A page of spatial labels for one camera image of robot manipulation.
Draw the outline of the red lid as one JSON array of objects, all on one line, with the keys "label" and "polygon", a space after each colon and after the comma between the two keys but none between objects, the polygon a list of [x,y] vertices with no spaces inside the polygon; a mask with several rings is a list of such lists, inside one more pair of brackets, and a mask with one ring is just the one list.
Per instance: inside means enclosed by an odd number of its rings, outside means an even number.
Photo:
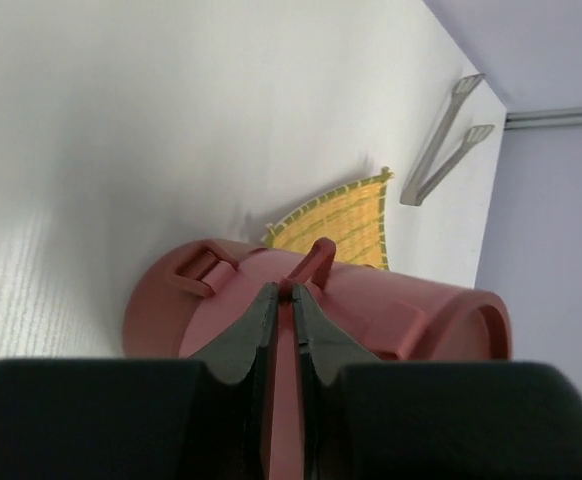
[{"label": "red lid", "polygon": [[488,332],[491,359],[512,358],[510,318],[503,300],[495,293],[484,290],[466,290],[454,299],[456,313],[464,316],[478,312]]}]

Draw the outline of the red steel bowl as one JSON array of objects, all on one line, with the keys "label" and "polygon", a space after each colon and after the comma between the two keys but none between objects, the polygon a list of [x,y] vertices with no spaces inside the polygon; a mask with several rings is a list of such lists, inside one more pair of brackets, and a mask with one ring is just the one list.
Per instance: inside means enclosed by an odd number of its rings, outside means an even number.
[{"label": "red steel bowl", "polygon": [[258,251],[255,245],[204,239],[177,247],[141,277],[127,302],[122,345],[128,358],[176,357],[200,304],[217,296]]},{"label": "red steel bowl", "polygon": [[215,446],[205,471],[221,479],[318,479],[321,392],[317,355],[355,346],[315,301],[324,288],[335,244],[321,238],[279,282],[258,274],[268,253],[233,266],[221,261],[205,276],[211,294],[191,317],[178,354],[203,362],[215,397],[204,432]]},{"label": "red steel bowl", "polygon": [[340,264],[325,287],[307,287],[331,321],[384,360],[491,359],[482,315],[454,307],[474,289]]}]

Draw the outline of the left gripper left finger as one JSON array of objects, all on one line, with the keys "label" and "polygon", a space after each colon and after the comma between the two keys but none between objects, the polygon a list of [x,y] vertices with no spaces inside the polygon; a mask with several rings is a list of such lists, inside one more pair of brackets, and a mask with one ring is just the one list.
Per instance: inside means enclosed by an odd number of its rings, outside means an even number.
[{"label": "left gripper left finger", "polygon": [[0,360],[0,479],[261,479],[278,287],[189,359]]}]

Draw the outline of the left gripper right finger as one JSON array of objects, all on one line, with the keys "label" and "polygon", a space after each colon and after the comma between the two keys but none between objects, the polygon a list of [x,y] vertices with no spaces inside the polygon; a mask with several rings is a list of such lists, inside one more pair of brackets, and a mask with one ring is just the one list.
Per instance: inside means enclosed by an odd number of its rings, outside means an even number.
[{"label": "left gripper right finger", "polygon": [[582,479],[582,396],[541,363],[383,361],[291,294],[309,479]]}]

